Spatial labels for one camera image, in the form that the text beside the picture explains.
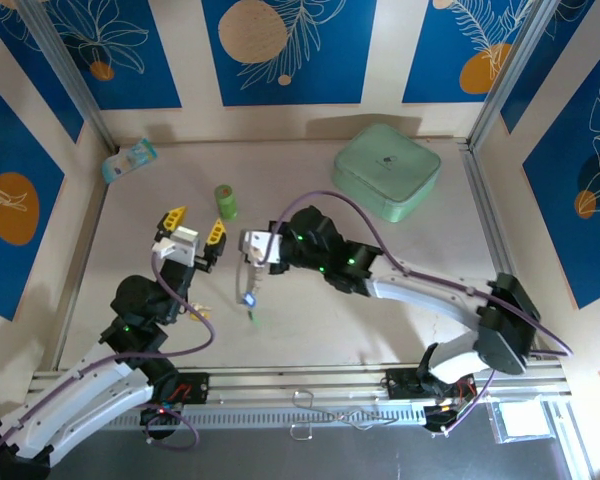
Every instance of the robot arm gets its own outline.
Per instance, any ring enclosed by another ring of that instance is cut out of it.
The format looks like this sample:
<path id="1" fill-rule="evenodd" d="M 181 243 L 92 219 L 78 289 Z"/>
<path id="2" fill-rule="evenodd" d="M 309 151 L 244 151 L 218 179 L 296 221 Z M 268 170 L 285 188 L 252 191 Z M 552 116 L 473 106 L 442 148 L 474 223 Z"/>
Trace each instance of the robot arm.
<path id="1" fill-rule="evenodd" d="M 164 260 L 161 277 L 183 298 L 195 271 L 210 272 L 226 243 L 217 222 L 203 255 L 196 255 L 198 233 L 180 226 L 185 212 L 182 207 L 163 217 L 153 246 Z M 208 375 L 181 374 L 159 354 L 167 338 L 159 325 L 175 323 L 180 308 L 159 283 L 128 277 L 111 307 L 117 317 L 89 353 L 34 401 L 0 419 L 0 480 L 46 478 L 76 445 L 137 405 L 206 400 Z M 163 411 L 142 415 L 144 425 L 167 421 Z"/>
<path id="2" fill-rule="evenodd" d="M 500 274 L 493 282 L 474 282 L 427 272 L 400 261 L 403 273 L 392 266 L 378 247 L 345 240 L 332 220 L 315 207 L 298 211 L 281 225 L 265 259 L 272 227 L 273 223 L 266 232 L 242 233 L 240 250 L 252 265 L 264 262 L 274 275 L 286 272 L 291 266 L 315 270 L 344 293 L 420 305 L 469 329 L 450 342 L 433 344 L 427 349 L 418 372 L 419 388 L 424 391 L 443 396 L 459 379 L 486 368 L 511 375 L 525 371 L 535 334 L 533 327 L 506 309 L 474 295 L 476 291 L 490 292 L 539 320 L 538 312 L 515 277 Z M 425 281 L 424 277 L 437 281 Z M 462 291 L 445 283 L 466 288 Z"/>

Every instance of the white wall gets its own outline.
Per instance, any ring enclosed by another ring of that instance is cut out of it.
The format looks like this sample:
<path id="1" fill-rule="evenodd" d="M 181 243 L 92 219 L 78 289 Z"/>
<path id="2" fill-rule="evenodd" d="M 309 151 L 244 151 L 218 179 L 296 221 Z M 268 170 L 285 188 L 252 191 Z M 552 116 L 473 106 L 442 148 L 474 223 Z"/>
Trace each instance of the white wall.
<path id="1" fill-rule="evenodd" d="M 56 329 L 58 305 L 105 157 L 89 127 L 75 145 L 0 40 L 0 95 L 65 174 L 18 313 L 0 318 L 0 415 L 24 399 Z"/>
<path id="2" fill-rule="evenodd" d="M 430 2 L 377 1 L 360 105 L 225 108 L 200 0 L 150 0 L 182 109 L 107 111 L 104 117 L 121 144 L 132 143 L 141 135 L 154 142 L 348 139 L 378 120 L 413 136 L 464 137 L 481 102 L 402 104 Z"/>
<path id="3" fill-rule="evenodd" d="M 600 59 L 600 0 L 511 136 L 497 121 L 479 150 L 513 261 L 543 322 L 575 356 L 564 361 L 585 445 L 600 470 L 600 300 L 577 310 L 522 163 Z"/>

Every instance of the mint green box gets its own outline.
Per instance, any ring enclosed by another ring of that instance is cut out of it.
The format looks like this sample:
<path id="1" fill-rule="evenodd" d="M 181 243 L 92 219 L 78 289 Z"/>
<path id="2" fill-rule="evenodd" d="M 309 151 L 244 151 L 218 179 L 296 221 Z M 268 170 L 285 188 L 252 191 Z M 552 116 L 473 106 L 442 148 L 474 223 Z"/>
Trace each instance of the mint green box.
<path id="1" fill-rule="evenodd" d="M 406 217 L 433 188 L 440 157 L 388 125 L 372 125 L 336 155 L 333 183 L 389 222 Z"/>

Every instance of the orange circle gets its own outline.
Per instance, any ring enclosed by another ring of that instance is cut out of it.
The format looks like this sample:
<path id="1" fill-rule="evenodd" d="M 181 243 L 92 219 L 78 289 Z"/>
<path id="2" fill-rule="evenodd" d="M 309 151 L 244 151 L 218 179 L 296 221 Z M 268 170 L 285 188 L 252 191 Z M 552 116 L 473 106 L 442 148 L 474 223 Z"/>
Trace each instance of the orange circle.
<path id="1" fill-rule="evenodd" d="M 462 67 L 460 88 L 471 94 L 488 93 L 510 50 L 508 43 L 499 43 L 476 53 Z"/>
<path id="2" fill-rule="evenodd" d="M 289 75 L 280 75 L 278 77 L 278 83 L 283 87 L 291 85 L 291 77 Z"/>
<path id="3" fill-rule="evenodd" d="M 579 217 L 591 218 L 596 213 L 596 196 L 589 190 L 581 191 L 576 197 L 575 207 Z"/>
<path id="4" fill-rule="evenodd" d="M 26 194 L 19 202 L 26 211 L 4 203 L 0 205 L 0 238 L 11 245 L 26 245 L 36 233 L 40 218 L 36 188 L 24 175 L 11 172 L 0 175 L 0 191 L 11 199 Z"/>
<path id="5" fill-rule="evenodd" d="M 97 80 L 101 82 L 108 82 L 109 80 L 113 80 L 113 68 L 107 63 L 101 62 L 97 60 L 91 64 L 89 67 L 89 71 L 91 75 L 96 77 Z"/>
<path id="6" fill-rule="evenodd" d="M 274 7 L 262 0 L 234 3 L 218 23 L 220 43 L 240 63 L 262 63 L 284 50 L 289 33 Z"/>

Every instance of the purple cable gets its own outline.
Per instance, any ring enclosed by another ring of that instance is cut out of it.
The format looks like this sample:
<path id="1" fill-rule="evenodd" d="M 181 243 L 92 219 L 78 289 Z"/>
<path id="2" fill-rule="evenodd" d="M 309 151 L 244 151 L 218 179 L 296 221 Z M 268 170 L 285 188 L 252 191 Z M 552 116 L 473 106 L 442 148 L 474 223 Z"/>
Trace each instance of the purple cable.
<path id="1" fill-rule="evenodd" d="M 189 420 L 187 420 L 183 415 L 180 415 L 175 410 L 163 407 L 162 405 L 154 405 L 152 403 L 143 403 L 141 405 L 138 405 L 136 408 L 153 408 L 155 410 L 163 410 L 164 413 L 171 415 L 176 420 L 180 420 L 182 423 L 184 423 L 187 426 L 187 428 L 191 431 L 191 433 L 193 433 L 193 443 L 191 443 L 189 445 L 177 446 L 177 445 L 167 445 L 164 442 L 157 442 L 153 438 L 151 438 L 151 436 L 149 435 L 149 427 L 160 418 L 160 417 L 154 417 L 151 420 L 149 420 L 149 423 L 147 423 L 147 426 L 144 429 L 144 433 L 147 436 L 147 440 L 151 440 L 150 445 L 153 445 L 158 448 L 162 448 L 164 450 L 171 450 L 172 452 L 187 452 L 187 451 L 195 448 L 200 443 L 200 434 L 195 429 L 193 424 Z"/>
<path id="2" fill-rule="evenodd" d="M 344 202 L 348 203 L 358 213 L 358 215 L 360 215 L 362 220 L 364 220 L 364 222 L 367 224 L 367 227 L 369 227 L 371 234 L 376 239 L 376 242 L 378 242 L 378 246 L 380 247 L 380 249 L 382 250 L 384 255 L 387 257 L 387 260 L 389 260 L 389 263 L 391 263 L 391 265 L 393 265 L 396 269 L 398 269 L 398 271 L 402 272 L 404 275 L 411 276 L 413 278 L 417 278 L 418 280 L 423 280 L 425 282 L 434 283 L 437 285 L 441 285 L 443 287 L 458 290 L 460 292 L 467 291 L 467 287 L 460 283 L 453 282 L 451 280 L 446 280 L 444 278 L 439 278 L 434 275 L 417 272 L 414 270 L 410 270 L 410 271 L 405 270 L 405 268 L 402 266 L 402 264 L 400 264 L 400 262 L 389 251 L 389 249 L 387 248 L 387 245 L 385 244 L 384 240 L 380 236 L 380 232 L 378 232 L 376 227 L 373 225 L 369 216 L 358 205 L 356 205 L 356 203 L 353 200 L 346 197 L 345 195 L 342 195 L 341 193 L 332 192 L 330 190 L 316 190 L 314 192 L 305 193 L 304 195 L 301 195 L 300 197 L 295 199 L 293 202 L 291 202 L 291 204 L 282 212 L 282 214 L 280 215 L 280 217 L 276 221 L 276 224 L 273 227 L 272 235 L 269 238 L 269 243 L 267 244 L 267 250 L 264 255 L 265 260 L 263 262 L 261 262 L 260 265 L 263 265 L 264 263 L 266 263 L 266 259 L 269 258 L 269 255 L 271 254 L 271 249 L 273 248 L 273 239 L 274 239 L 275 235 L 278 233 L 278 231 L 280 230 L 280 227 L 282 226 L 282 222 L 284 221 L 284 219 L 292 211 L 296 210 L 300 203 L 304 202 L 308 198 L 318 196 L 318 195 L 326 195 L 329 197 L 335 197 L 335 198 L 338 198 L 338 199 L 343 200 Z M 533 328 L 535 328 L 536 330 L 542 332 L 543 334 L 545 334 L 546 336 L 551 338 L 564 351 L 564 353 L 562 353 L 562 352 L 554 352 L 552 350 L 537 350 L 536 352 L 539 352 L 539 353 L 535 353 L 536 355 L 566 355 L 566 356 L 573 355 L 573 351 L 571 350 L 571 348 L 569 348 L 569 346 L 565 342 L 563 342 L 557 335 L 555 335 L 553 332 L 551 332 L 544 325 L 540 324 L 540 322 L 538 322 L 535 318 L 531 317 L 526 312 L 523 312 L 522 310 L 515 307 L 514 305 L 511 305 L 510 303 L 508 303 L 498 297 L 495 297 L 489 293 L 475 290 L 473 294 L 477 297 L 484 298 L 485 300 L 488 300 L 491 303 L 495 303 L 495 304 L 499 305 L 500 307 L 510 311 L 514 315 L 520 317 L 522 320 L 527 322 Z"/>
<path id="3" fill-rule="evenodd" d="M 216 331 L 213 328 L 213 325 L 202 316 L 200 312 L 198 312 L 193 306 L 191 306 L 184 298 L 180 297 L 176 292 L 173 291 L 171 287 L 165 282 L 165 280 L 160 275 L 160 270 L 158 268 L 158 255 L 154 253 L 151 256 L 151 269 L 153 270 L 153 274 L 156 277 L 156 281 L 158 284 L 169 294 L 171 298 L 176 300 L 182 307 L 184 307 L 188 312 L 192 313 L 196 316 L 198 320 L 200 320 L 207 330 L 209 330 L 209 340 L 204 342 L 202 345 L 198 345 L 197 347 L 190 348 L 188 350 L 182 350 L 180 352 L 171 352 L 171 353 L 144 353 L 144 352 L 128 352 L 128 353 L 118 353 L 115 355 L 110 355 L 105 357 L 97 362 L 93 362 L 92 364 L 86 366 L 82 370 L 79 370 L 80 378 L 71 377 L 65 380 L 63 383 L 54 388 L 45 398 L 40 400 L 34 407 L 32 407 L 27 413 L 25 413 L 18 421 L 20 425 L 24 425 L 28 420 L 31 419 L 36 413 L 38 413 L 41 409 L 47 406 L 54 398 L 56 398 L 60 393 L 64 392 L 67 388 L 73 385 L 75 382 L 80 381 L 84 378 L 85 375 L 89 374 L 93 370 L 100 368 L 102 365 L 106 365 L 109 362 L 114 362 L 116 360 L 128 360 L 130 358 L 174 358 L 174 357 L 182 357 L 185 355 L 190 355 L 192 353 L 199 352 L 200 350 L 204 350 L 209 345 L 213 343 L 216 337 Z M 0 438 L 0 447 L 7 443 L 9 438 L 11 438 L 15 432 L 18 431 L 17 427 L 11 427 L 9 430 L 5 432 L 5 434 Z"/>

